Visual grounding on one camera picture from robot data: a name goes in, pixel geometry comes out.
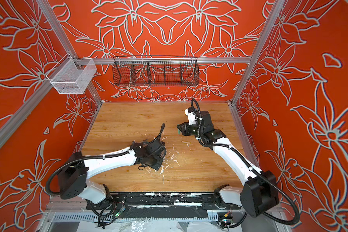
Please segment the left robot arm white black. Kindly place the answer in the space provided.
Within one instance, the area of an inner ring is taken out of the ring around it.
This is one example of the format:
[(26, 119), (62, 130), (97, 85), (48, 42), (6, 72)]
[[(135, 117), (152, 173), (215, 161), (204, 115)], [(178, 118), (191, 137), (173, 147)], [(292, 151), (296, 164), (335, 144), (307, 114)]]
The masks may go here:
[(93, 204), (99, 204), (108, 198), (109, 190), (106, 185), (91, 181), (92, 177), (113, 169), (134, 165), (159, 170), (165, 155), (165, 143), (158, 139), (133, 143), (122, 150), (97, 156), (84, 156), (81, 152), (76, 152), (57, 173), (60, 198), (68, 200), (80, 197)]

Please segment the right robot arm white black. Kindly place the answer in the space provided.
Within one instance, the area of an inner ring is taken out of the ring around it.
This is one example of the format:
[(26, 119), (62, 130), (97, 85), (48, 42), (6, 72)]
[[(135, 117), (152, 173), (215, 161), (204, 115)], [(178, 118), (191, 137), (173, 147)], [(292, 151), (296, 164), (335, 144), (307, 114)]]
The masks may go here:
[(208, 111), (185, 110), (188, 122), (177, 125), (183, 136), (195, 136), (202, 146), (218, 154), (235, 172), (242, 188), (225, 186), (218, 194), (227, 204), (240, 206), (252, 217), (257, 217), (279, 204), (275, 176), (264, 172), (246, 159), (219, 129), (215, 129)]

